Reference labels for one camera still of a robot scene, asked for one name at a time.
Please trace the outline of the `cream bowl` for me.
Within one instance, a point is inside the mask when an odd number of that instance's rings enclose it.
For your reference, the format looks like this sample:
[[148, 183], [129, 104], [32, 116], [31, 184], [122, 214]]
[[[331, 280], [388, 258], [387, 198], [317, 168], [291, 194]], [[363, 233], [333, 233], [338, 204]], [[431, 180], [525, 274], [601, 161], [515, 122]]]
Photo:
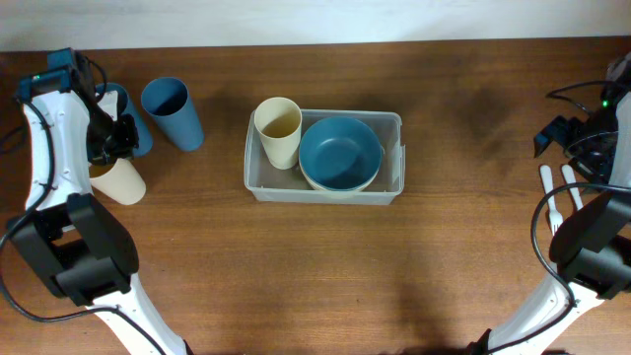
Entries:
[[333, 191], [321, 191], [321, 190], [316, 190], [318, 193], [322, 193], [328, 197], [330, 197], [331, 199], [348, 199], [351, 198], [353, 196], [355, 196], [356, 194], [362, 192], [362, 191], [355, 191], [355, 192], [333, 192]]
[[346, 188], [346, 189], [336, 189], [336, 188], [329, 188], [329, 187], [325, 187], [321, 184], [319, 184], [318, 182], [312, 180], [309, 175], [307, 174], [307, 172], [305, 171], [305, 169], [303, 168], [302, 165], [299, 165], [301, 173], [303, 174], [304, 178], [306, 179], [307, 183], [314, 189], [314, 190], [321, 190], [321, 191], [333, 191], [333, 192], [355, 192], [355, 191], [362, 191], [365, 188], [367, 188], [377, 177], [378, 173], [375, 173], [372, 177], [370, 177], [367, 181], [363, 182], [362, 184], [352, 187], [352, 188]]

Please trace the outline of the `cream bowl front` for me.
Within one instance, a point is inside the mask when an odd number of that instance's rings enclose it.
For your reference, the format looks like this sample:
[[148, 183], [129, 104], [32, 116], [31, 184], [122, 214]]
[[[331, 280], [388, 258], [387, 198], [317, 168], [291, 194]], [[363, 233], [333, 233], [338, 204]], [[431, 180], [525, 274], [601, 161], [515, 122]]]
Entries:
[[351, 198], [353, 196], [355, 196], [356, 194], [362, 192], [362, 191], [355, 191], [355, 192], [333, 192], [333, 191], [321, 191], [321, 190], [316, 190], [318, 193], [322, 193], [328, 197], [330, 197], [331, 199], [348, 199]]

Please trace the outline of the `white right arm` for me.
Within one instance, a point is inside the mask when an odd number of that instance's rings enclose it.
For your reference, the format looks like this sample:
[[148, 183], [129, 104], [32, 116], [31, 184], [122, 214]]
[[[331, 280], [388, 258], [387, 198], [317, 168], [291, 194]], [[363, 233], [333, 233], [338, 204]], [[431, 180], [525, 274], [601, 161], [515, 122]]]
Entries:
[[556, 117], [533, 138], [540, 156], [557, 143], [568, 158], [564, 185], [554, 186], [541, 166], [545, 191], [530, 226], [548, 212], [552, 234], [544, 255], [537, 236], [533, 251], [546, 271], [537, 288], [502, 325], [486, 330], [468, 354], [546, 354], [549, 345], [587, 311], [630, 290], [630, 58], [611, 63], [600, 106], [587, 119]]

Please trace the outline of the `blue bowl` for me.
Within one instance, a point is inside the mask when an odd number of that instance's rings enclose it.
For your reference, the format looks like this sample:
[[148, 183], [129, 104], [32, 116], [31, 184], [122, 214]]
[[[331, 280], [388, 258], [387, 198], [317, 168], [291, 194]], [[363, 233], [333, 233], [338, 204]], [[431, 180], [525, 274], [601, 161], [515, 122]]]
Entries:
[[377, 134], [352, 117], [328, 117], [314, 123], [303, 135], [299, 164], [319, 184], [352, 188], [378, 173], [384, 150]]

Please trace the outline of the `cream cup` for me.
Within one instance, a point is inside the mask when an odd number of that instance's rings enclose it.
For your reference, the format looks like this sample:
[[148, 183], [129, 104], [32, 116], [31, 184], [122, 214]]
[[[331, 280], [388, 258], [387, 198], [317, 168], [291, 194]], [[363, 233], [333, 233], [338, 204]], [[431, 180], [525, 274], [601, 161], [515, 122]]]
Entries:
[[127, 159], [117, 159], [113, 165], [89, 167], [92, 187], [122, 205], [139, 202], [147, 187], [132, 163]]
[[267, 99], [254, 111], [254, 126], [274, 168], [288, 170], [297, 164], [302, 123], [300, 108], [287, 98]]

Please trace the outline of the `blue cup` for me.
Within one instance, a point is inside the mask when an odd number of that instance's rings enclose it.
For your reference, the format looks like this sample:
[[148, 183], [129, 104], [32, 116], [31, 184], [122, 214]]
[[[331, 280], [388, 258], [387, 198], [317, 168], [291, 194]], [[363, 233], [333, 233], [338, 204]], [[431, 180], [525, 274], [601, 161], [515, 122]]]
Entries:
[[133, 150], [133, 156], [135, 158], [146, 156], [153, 148], [154, 141], [147, 124], [136, 109], [131, 96], [124, 87], [116, 83], [108, 83], [106, 85], [106, 91], [118, 92], [117, 111], [122, 114], [130, 114], [134, 118], [138, 133], [138, 147]]
[[180, 79], [154, 79], [144, 88], [141, 105], [181, 151], [195, 151], [203, 144], [205, 136], [192, 96]]

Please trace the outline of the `left arm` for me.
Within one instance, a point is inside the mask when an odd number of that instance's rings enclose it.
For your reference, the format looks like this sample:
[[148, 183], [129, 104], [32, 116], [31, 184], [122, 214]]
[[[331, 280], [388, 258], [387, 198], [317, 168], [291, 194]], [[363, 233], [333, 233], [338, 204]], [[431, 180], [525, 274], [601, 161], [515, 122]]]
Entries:
[[1, 241], [53, 296], [78, 306], [78, 317], [98, 316], [129, 353], [188, 354], [142, 287], [131, 235], [93, 194], [89, 168], [127, 163], [138, 146], [118, 94], [96, 89], [98, 67], [67, 47], [21, 79], [15, 100], [31, 134], [32, 182], [25, 213]]

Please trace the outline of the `cream bowl back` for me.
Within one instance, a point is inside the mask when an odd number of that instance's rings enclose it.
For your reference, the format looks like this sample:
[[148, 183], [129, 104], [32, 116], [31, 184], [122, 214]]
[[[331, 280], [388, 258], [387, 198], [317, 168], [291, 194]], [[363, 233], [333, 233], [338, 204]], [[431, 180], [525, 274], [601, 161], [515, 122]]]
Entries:
[[375, 173], [372, 177], [370, 177], [367, 181], [363, 182], [362, 184], [352, 187], [352, 188], [346, 188], [346, 189], [336, 189], [336, 188], [329, 188], [329, 187], [325, 187], [321, 184], [319, 184], [318, 182], [312, 180], [309, 175], [307, 174], [307, 172], [305, 171], [305, 169], [303, 168], [302, 165], [299, 165], [301, 173], [303, 174], [304, 178], [306, 179], [307, 183], [314, 189], [314, 190], [321, 190], [321, 191], [333, 191], [333, 192], [355, 192], [355, 191], [362, 191], [365, 188], [367, 188], [377, 177], [378, 173]]

